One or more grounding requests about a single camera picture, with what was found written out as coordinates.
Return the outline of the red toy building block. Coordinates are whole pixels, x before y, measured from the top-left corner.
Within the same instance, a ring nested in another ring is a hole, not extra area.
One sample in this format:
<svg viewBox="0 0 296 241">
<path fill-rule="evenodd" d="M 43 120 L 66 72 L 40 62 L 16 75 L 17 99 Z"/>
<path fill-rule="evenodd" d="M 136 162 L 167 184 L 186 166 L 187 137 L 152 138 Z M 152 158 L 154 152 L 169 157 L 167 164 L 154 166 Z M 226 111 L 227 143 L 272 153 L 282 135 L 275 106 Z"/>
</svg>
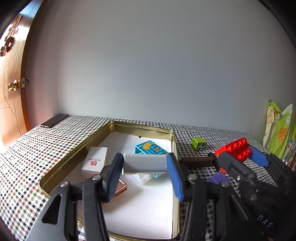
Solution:
<svg viewBox="0 0 296 241">
<path fill-rule="evenodd" d="M 222 152 L 226 152 L 234 157 L 239 162 L 243 163 L 247 158 L 251 155 L 251 149 L 249 148 L 249 144 L 246 138 L 241 138 L 230 144 L 226 144 L 215 151 L 216 157 L 218 157 Z"/>
</svg>

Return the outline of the green cube toy block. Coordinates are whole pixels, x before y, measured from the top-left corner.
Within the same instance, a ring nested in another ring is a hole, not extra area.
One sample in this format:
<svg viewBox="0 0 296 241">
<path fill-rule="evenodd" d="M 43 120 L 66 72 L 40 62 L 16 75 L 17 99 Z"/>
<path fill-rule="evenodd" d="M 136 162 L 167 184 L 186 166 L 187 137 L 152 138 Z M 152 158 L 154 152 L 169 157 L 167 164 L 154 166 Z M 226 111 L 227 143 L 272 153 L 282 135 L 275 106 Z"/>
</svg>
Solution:
<svg viewBox="0 0 296 241">
<path fill-rule="evenodd" d="M 207 141 L 204 138 L 194 137 L 191 142 L 193 150 L 202 151 L 205 149 Z"/>
</svg>

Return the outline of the copper brown card box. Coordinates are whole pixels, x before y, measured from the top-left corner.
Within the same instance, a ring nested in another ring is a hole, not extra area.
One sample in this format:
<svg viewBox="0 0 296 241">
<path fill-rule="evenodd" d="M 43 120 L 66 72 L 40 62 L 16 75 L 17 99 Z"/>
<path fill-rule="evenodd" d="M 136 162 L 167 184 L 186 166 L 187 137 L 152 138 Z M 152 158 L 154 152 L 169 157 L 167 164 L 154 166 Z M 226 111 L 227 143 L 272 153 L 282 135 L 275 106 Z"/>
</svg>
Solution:
<svg viewBox="0 0 296 241">
<path fill-rule="evenodd" d="M 123 192 L 126 192 L 126 190 L 127 190 L 127 184 L 123 182 L 121 179 L 119 179 L 114 197 L 112 197 L 112 199 L 118 197 Z M 78 214 L 78 218 L 83 219 L 83 201 L 82 200 L 77 201 L 77 214 Z"/>
</svg>

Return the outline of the white rectangular box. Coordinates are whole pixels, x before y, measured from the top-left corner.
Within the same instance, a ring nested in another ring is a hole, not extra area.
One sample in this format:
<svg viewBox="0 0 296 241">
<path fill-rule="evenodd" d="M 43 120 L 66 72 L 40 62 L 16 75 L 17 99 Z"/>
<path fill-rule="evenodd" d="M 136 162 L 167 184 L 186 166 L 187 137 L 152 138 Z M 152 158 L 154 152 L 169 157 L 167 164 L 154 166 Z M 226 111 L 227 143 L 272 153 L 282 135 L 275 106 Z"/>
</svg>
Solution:
<svg viewBox="0 0 296 241">
<path fill-rule="evenodd" d="M 167 155 L 125 153 L 123 157 L 123 174 L 162 174 L 167 172 Z"/>
</svg>

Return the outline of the cyan toy building block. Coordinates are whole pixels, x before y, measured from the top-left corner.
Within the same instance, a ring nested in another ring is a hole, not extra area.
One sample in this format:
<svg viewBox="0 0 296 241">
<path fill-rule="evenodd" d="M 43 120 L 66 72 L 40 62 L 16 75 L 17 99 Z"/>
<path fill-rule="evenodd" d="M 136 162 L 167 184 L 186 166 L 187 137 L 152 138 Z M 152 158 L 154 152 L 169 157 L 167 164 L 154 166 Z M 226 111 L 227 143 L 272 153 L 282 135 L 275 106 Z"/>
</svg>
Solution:
<svg viewBox="0 0 296 241">
<path fill-rule="evenodd" d="M 144 143 L 135 146 L 135 154 L 145 154 L 145 155 L 167 155 L 168 152 L 155 144 L 153 141 L 148 140 Z"/>
</svg>

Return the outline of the black round shiny object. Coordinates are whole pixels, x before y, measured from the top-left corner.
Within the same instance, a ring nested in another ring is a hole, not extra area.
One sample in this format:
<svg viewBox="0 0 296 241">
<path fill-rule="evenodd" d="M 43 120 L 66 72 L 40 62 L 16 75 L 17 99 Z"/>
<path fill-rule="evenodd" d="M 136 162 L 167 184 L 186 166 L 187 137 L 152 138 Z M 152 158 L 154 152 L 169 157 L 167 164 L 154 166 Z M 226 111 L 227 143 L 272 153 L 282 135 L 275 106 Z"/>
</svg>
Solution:
<svg viewBox="0 0 296 241">
<path fill-rule="evenodd" d="M 216 155 L 213 152 L 209 152 L 208 157 L 212 157 L 213 160 L 210 161 L 212 166 L 215 168 L 216 172 L 220 172 L 220 166 L 218 164 Z"/>
</svg>

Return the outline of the purple toy block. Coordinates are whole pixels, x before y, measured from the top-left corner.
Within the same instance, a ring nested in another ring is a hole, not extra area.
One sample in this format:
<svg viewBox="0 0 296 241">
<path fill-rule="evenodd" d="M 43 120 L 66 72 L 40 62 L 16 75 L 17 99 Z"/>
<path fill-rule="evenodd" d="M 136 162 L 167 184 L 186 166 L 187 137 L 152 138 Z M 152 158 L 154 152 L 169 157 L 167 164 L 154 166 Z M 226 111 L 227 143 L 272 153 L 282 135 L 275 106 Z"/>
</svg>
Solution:
<svg viewBox="0 0 296 241">
<path fill-rule="evenodd" d="M 222 181 L 230 183 L 229 179 L 223 173 L 218 173 L 212 175 L 208 182 L 213 184 L 220 184 Z"/>
</svg>

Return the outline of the gold metal tin tray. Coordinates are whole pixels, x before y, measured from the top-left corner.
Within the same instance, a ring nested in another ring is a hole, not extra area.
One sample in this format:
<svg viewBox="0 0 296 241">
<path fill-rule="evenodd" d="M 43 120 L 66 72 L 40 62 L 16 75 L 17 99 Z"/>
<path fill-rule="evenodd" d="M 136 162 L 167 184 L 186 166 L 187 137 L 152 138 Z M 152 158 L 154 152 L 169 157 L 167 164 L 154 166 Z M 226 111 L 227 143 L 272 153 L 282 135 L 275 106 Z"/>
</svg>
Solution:
<svg viewBox="0 0 296 241">
<path fill-rule="evenodd" d="M 103 133 L 103 132 L 121 132 L 126 134 L 131 133 L 139 133 L 140 130 L 146 131 L 158 131 L 163 128 L 156 128 L 152 126 L 144 126 L 135 123 L 125 123 L 122 121 L 109 121 L 107 124 L 100 127 L 95 133 L 93 133 L 90 137 L 94 136 L 96 133 Z M 44 177 L 40 180 L 40 187 L 44 192 L 46 197 L 50 197 L 53 194 L 54 190 L 57 186 L 65 180 L 68 180 L 70 183 L 75 184 L 82 182 L 84 179 L 82 177 L 82 172 L 80 170 L 82 166 L 82 162 L 85 160 L 89 150 L 82 149 L 83 144 L 86 143 L 86 140 L 81 142 L 77 147 L 70 151 L 65 157 L 62 158 L 48 173 L 44 175 Z M 177 152 L 176 148 L 176 139 L 175 139 L 175 148 L 170 151 L 173 153 Z"/>
</svg>

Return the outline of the dark brown bar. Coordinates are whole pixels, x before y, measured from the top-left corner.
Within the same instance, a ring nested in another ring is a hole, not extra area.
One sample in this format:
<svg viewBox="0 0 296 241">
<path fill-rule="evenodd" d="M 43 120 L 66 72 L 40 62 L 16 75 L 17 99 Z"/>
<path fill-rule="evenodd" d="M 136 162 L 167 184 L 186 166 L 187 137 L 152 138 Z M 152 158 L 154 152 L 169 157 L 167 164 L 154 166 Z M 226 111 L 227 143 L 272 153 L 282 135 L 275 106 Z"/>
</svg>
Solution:
<svg viewBox="0 0 296 241">
<path fill-rule="evenodd" d="M 205 168 L 214 166 L 212 157 L 182 157 L 180 163 L 188 168 Z"/>
</svg>

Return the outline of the checkered tablecloth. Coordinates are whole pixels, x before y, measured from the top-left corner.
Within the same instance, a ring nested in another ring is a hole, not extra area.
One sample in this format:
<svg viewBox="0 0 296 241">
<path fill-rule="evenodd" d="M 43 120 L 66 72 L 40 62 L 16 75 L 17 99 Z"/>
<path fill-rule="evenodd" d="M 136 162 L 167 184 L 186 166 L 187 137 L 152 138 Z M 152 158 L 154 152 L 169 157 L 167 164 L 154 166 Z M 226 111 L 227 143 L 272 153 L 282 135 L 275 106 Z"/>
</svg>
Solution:
<svg viewBox="0 0 296 241">
<path fill-rule="evenodd" d="M 109 118 L 72 115 L 53 128 L 36 126 L 1 153 L 1 218 L 16 240 L 25 240 L 43 206 L 46 196 L 39 188 L 41 178 L 63 157 Z M 260 151 L 264 147 L 250 134 L 215 128 L 147 122 L 148 126 L 173 130 L 179 157 L 206 156 L 239 138 Z M 194 137 L 207 141 L 202 151 L 193 150 Z"/>
</svg>

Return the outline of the white box red logo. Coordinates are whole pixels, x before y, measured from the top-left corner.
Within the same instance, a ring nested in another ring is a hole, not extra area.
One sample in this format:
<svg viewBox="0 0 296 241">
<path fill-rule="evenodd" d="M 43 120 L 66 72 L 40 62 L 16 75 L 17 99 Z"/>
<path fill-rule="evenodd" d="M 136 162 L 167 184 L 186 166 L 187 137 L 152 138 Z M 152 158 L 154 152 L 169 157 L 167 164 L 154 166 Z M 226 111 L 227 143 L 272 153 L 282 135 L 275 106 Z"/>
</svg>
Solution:
<svg viewBox="0 0 296 241">
<path fill-rule="evenodd" d="M 82 166 L 82 176 L 88 179 L 100 174 L 107 159 L 107 147 L 91 147 Z"/>
</svg>

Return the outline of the dark smartphone on table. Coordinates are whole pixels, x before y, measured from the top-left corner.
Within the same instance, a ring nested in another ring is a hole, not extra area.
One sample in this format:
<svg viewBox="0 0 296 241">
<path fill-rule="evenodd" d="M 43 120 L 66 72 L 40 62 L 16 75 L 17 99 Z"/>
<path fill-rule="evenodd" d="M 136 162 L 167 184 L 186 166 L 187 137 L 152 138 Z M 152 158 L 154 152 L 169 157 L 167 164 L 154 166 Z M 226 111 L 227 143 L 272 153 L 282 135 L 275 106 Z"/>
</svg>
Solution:
<svg viewBox="0 0 296 241">
<path fill-rule="evenodd" d="M 52 128 L 56 124 L 58 124 L 60 121 L 66 119 L 69 116 L 67 113 L 59 113 L 52 118 L 48 119 L 47 121 L 43 122 L 40 124 L 40 126 L 45 127 L 45 128 Z"/>
</svg>

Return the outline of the brass door knob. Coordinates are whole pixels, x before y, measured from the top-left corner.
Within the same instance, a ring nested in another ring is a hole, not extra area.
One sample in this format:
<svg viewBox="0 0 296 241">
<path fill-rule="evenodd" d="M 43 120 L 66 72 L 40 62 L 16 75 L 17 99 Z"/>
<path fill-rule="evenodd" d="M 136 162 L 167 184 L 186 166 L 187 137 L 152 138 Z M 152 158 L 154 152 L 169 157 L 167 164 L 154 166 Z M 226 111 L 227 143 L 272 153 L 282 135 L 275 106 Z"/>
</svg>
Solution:
<svg viewBox="0 0 296 241">
<path fill-rule="evenodd" d="M 18 89 L 21 88 L 21 81 L 20 80 L 14 80 L 13 82 L 10 82 L 8 84 L 8 91 L 17 91 Z"/>
</svg>

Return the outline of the wooden door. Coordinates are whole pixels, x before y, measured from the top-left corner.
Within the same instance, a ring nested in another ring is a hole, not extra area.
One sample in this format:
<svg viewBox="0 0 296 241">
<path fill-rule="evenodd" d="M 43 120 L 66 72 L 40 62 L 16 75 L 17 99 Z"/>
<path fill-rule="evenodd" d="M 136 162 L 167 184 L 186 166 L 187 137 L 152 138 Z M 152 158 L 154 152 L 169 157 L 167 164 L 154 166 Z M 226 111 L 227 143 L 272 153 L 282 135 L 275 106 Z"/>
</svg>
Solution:
<svg viewBox="0 0 296 241">
<path fill-rule="evenodd" d="M 46 1 L 20 1 L 12 7 L 12 12 L 6 17 L 1 27 L 1 47 L 8 34 L 13 19 L 21 14 L 18 33 L 12 49 L 1 57 L 1 149 L 3 150 L 17 138 L 31 129 L 26 88 L 29 85 L 27 78 L 27 59 L 29 48 L 36 27 Z M 8 84 L 14 80 L 21 81 L 21 88 L 17 91 L 8 91 Z"/>
</svg>

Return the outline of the dark red door ornament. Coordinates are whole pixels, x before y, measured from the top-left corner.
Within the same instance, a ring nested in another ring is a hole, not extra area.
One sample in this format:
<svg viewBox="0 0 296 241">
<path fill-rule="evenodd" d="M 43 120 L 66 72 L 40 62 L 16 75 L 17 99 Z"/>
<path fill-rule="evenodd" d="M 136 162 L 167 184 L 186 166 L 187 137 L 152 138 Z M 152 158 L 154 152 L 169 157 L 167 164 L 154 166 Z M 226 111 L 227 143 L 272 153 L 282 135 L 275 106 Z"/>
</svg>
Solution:
<svg viewBox="0 0 296 241">
<path fill-rule="evenodd" d="M 1 57 L 5 56 L 8 53 L 14 44 L 15 38 L 14 35 L 18 33 L 19 23 L 22 18 L 21 14 L 18 14 L 12 21 L 11 26 L 9 27 L 8 34 L 4 39 L 4 45 L 1 47 Z"/>
</svg>

